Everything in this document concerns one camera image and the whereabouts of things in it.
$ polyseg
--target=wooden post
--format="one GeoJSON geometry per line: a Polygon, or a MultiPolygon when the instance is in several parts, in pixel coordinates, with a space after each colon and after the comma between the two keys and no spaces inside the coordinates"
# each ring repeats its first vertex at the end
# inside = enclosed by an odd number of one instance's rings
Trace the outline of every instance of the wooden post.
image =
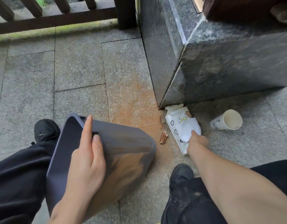
{"type": "Polygon", "coordinates": [[[88,9],[95,9],[97,7],[95,0],[85,0],[88,9]]]}
{"type": "Polygon", "coordinates": [[[6,21],[14,19],[14,12],[2,0],[0,0],[0,16],[6,21]]]}
{"type": "Polygon", "coordinates": [[[62,13],[70,12],[70,5],[67,0],[54,0],[54,1],[62,13]]]}
{"type": "Polygon", "coordinates": [[[42,16],[42,8],[36,0],[20,0],[34,17],[42,16]]]}
{"type": "Polygon", "coordinates": [[[135,0],[114,0],[120,29],[137,27],[135,0]]]}

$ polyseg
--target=wooden railing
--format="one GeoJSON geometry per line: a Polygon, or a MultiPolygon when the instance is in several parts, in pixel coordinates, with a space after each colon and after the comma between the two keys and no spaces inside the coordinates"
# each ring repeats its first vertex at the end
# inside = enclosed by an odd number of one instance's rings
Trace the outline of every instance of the wooden railing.
{"type": "Polygon", "coordinates": [[[85,0],[42,8],[36,0],[20,0],[25,8],[11,10],[0,0],[0,34],[117,18],[120,29],[136,27],[135,0],[85,0]]]}

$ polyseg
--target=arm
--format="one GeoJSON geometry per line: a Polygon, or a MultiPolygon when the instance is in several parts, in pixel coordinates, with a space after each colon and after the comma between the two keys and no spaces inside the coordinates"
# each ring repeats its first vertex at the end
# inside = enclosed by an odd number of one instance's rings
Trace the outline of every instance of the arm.
{"type": "Polygon", "coordinates": [[[54,207],[49,224],[82,223],[89,202],[103,183],[106,164],[99,135],[92,137],[93,117],[88,116],[79,148],[71,158],[67,187],[54,207]]]}
{"type": "Polygon", "coordinates": [[[188,154],[228,224],[287,223],[287,196],[260,174],[226,160],[192,131],[188,154]]]}

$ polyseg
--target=fingernail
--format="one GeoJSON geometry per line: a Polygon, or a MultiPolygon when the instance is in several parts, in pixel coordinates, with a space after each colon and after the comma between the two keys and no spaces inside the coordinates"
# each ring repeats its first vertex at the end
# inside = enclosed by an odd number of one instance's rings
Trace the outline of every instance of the fingernail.
{"type": "Polygon", "coordinates": [[[97,135],[97,134],[95,134],[95,135],[93,136],[93,140],[94,140],[94,141],[98,141],[98,140],[100,140],[100,136],[99,136],[99,135],[97,135]]]}

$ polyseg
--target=white plastic bag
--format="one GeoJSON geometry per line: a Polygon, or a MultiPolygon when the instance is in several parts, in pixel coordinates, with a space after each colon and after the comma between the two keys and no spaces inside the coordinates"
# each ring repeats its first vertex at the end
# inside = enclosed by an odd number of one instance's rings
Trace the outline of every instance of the white plastic bag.
{"type": "Polygon", "coordinates": [[[182,154],[186,155],[191,131],[194,130],[201,135],[201,128],[196,118],[191,117],[188,108],[183,106],[183,104],[179,104],[165,107],[167,110],[165,119],[182,154]]]}

